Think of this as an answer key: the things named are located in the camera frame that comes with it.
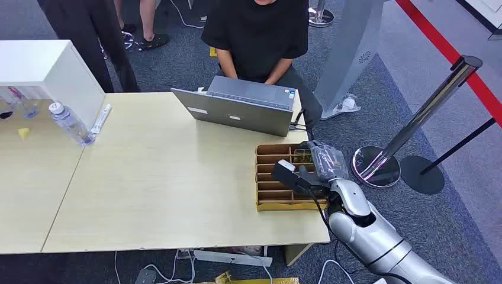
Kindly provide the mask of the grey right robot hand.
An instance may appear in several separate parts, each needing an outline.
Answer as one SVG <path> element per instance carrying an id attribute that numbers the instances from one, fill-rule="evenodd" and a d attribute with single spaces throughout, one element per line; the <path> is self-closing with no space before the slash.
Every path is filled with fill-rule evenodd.
<path id="1" fill-rule="evenodd" d="M 300 148 L 310 151 L 318 180 L 329 182 L 348 179 L 348 168 L 342 151 L 317 140 L 303 141 Z"/>

